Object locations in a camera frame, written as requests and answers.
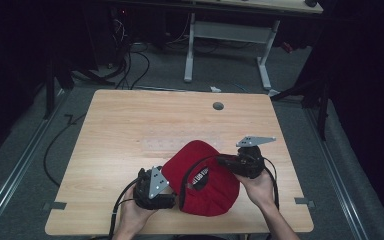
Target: small round hole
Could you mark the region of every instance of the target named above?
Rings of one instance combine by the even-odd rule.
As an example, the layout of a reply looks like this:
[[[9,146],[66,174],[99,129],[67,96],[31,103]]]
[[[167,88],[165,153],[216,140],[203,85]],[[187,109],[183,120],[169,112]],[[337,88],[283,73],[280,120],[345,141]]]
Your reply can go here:
[[[224,105],[223,105],[223,103],[221,103],[221,102],[215,102],[215,103],[213,103],[213,108],[215,109],[215,110],[223,110],[223,108],[224,108]]]

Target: desk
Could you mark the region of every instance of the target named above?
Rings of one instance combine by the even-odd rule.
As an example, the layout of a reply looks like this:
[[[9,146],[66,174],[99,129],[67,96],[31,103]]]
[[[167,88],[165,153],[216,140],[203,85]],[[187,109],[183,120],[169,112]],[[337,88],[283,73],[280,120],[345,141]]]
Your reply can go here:
[[[307,6],[302,0],[194,0],[193,3],[212,3],[220,5],[233,5],[238,7],[248,8],[264,8],[271,10],[288,10],[302,13],[317,13],[323,12],[323,9],[317,4],[315,7]],[[194,39],[213,38],[221,40],[242,41],[251,43],[264,44],[264,49],[261,56],[257,58],[257,65],[260,71],[261,81],[266,90],[271,89],[270,79],[267,74],[266,61],[269,56],[270,49],[276,37],[280,21],[275,20],[272,27],[253,27],[225,23],[213,23],[207,21],[195,21],[195,14],[191,14],[190,28],[189,28],[189,48],[186,57],[185,66],[185,82],[192,81],[193,69],[193,52],[194,52]]]
[[[215,110],[215,102],[224,108]],[[311,231],[307,206],[295,203],[303,193],[267,95],[98,90],[55,199],[67,205],[51,210],[46,232],[107,234],[114,202],[140,168],[163,165],[194,139],[236,154],[236,142],[246,135],[277,138],[260,149],[277,169],[281,213],[295,231]],[[194,216],[176,207],[160,210],[141,233],[255,232],[268,228],[241,186],[237,201],[224,215]]]

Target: wooden table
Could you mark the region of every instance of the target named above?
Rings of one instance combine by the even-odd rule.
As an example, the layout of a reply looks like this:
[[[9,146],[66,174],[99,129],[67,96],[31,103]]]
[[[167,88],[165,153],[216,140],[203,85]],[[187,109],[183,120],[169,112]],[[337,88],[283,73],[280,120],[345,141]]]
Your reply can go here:
[[[220,102],[223,110],[215,110]],[[270,98],[262,94],[98,90],[92,100],[55,202],[46,232],[50,235],[107,234],[118,195],[140,168],[163,165],[194,139],[219,152],[236,154],[244,136],[276,137],[260,145],[276,166],[280,209],[297,232],[313,229],[295,169]],[[159,210],[143,234],[268,232],[258,208],[241,186],[231,210],[201,217],[178,208]]]

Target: forearm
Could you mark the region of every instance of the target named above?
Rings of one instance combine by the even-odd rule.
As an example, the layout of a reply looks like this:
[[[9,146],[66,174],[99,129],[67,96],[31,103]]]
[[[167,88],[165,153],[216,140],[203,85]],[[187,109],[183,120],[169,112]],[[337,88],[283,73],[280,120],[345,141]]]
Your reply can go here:
[[[274,203],[259,206],[274,240],[299,239]]]
[[[120,228],[114,234],[112,240],[131,240],[135,236],[134,232],[129,231],[129,229]]]

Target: person's left hand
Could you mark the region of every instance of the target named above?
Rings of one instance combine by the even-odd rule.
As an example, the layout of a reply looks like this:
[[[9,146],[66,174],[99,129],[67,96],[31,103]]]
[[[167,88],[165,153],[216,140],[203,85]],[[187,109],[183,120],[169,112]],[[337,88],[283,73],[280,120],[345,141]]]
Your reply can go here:
[[[133,189],[131,186],[124,195],[124,200],[133,199]],[[157,210],[147,210],[136,205],[134,200],[126,201],[121,208],[121,222],[113,239],[126,240],[132,239],[140,230],[145,227],[146,222]]]

